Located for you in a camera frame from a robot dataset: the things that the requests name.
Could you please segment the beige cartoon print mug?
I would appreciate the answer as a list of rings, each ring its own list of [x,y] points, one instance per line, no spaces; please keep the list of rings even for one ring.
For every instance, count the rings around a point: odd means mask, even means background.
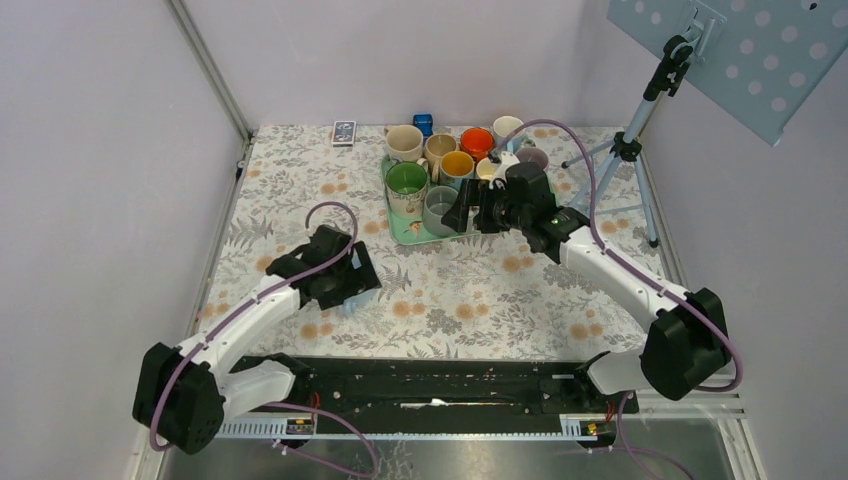
[[[423,215],[430,185],[426,159],[393,163],[384,176],[384,184],[389,208],[396,216],[413,219]]]

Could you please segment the round beige glazed mug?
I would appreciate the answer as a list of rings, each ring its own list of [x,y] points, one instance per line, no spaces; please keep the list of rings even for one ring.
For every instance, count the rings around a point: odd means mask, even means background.
[[[458,143],[450,134],[433,134],[425,141],[424,155],[429,165],[432,182],[438,182],[440,164],[444,156],[457,150]]]

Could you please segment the beige seahorse print mug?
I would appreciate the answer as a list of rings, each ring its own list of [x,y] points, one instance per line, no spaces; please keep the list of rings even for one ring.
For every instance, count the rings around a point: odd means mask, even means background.
[[[417,162],[423,157],[423,133],[413,125],[387,126],[385,142],[392,160]]]

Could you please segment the grey mug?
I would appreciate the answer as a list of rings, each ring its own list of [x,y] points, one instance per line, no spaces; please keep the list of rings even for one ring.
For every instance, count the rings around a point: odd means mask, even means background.
[[[423,209],[423,226],[436,237],[449,237],[457,232],[442,223],[443,217],[457,200],[458,192],[451,187],[435,186],[429,189]]]

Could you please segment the pale blue ribbed mug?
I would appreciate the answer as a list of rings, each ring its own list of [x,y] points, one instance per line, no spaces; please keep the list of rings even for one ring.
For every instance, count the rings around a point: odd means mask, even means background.
[[[342,304],[341,314],[343,317],[353,316],[358,309],[366,306],[373,298],[375,292],[373,290],[362,292],[353,297],[347,298]]]

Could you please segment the cream yellow mug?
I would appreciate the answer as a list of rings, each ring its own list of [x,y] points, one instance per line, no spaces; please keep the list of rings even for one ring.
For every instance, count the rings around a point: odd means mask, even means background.
[[[482,181],[492,181],[498,168],[498,163],[493,163],[489,158],[483,158],[475,167],[476,178]]]

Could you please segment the light blue faceted mug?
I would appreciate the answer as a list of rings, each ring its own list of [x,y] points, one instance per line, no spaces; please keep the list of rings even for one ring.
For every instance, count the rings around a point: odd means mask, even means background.
[[[508,143],[505,143],[504,139],[523,124],[524,121],[515,116],[505,115],[497,118],[492,125],[492,132],[496,140],[496,144],[502,149],[516,153],[526,140],[527,131],[525,129],[519,130]]]

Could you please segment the orange mug with black handle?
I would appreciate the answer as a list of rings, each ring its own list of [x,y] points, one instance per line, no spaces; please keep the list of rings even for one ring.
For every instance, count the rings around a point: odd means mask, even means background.
[[[460,150],[470,155],[475,163],[486,158],[495,148],[496,141],[492,133],[481,127],[465,130],[459,139]]]

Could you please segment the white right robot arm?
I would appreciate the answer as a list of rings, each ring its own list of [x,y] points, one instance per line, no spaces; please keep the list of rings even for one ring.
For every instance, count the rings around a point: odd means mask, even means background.
[[[615,394],[647,388],[680,400],[732,359],[723,306],[712,291],[690,292],[615,252],[588,217],[557,203],[533,163],[511,165],[492,181],[462,181],[442,222],[458,233],[519,231],[532,252],[590,280],[643,327],[643,346],[582,365],[573,396],[583,410],[597,412]]]

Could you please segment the lilac mug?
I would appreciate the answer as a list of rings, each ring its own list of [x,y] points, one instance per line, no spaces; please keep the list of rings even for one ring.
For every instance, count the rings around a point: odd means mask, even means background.
[[[541,149],[536,147],[524,147],[516,152],[516,157],[521,163],[536,164],[541,170],[549,166],[549,157]]]

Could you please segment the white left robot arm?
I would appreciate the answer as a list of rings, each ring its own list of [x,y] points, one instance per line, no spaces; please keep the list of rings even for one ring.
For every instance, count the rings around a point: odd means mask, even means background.
[[[310,303],[349,307],[380,289],[366,244],[328,225],[308,243],[274,259],[259,283],[224,318],[176,346],[157,343],[145,353],[132,417],[149,430],[154,448],[194,454],[221,426],[277,402],[296,411],[310,385],[280,360],[234,368],[272,327]]]

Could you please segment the blue butterfly mug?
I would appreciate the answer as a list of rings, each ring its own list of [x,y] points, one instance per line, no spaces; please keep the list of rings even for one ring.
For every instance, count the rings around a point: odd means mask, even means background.
[[[475,161],[471,155],[463,151],[450,152],[440,161],[438,184],[459,191],[464,180],[473,178],[474,170]]]

